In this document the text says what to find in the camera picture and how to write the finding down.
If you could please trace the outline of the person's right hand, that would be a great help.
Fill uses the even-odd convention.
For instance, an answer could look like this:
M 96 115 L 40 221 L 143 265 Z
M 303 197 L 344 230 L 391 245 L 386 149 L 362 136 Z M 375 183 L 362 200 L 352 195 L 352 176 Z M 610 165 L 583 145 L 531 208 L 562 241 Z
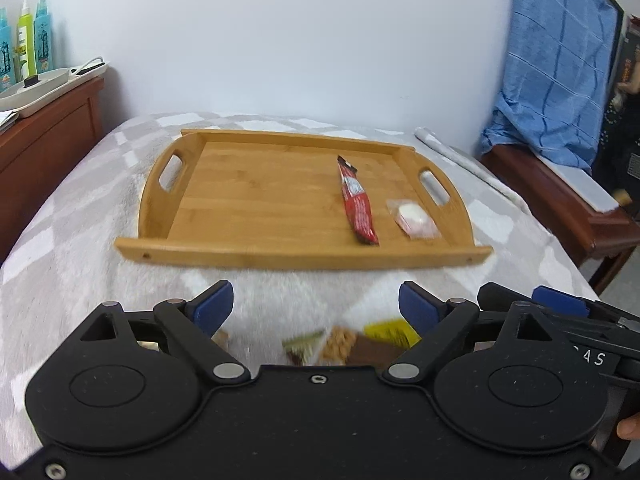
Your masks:
M 617 437 L 623 440 L 640 439 L 640 414 L 635 414 L 621 420 L 616 427 Z

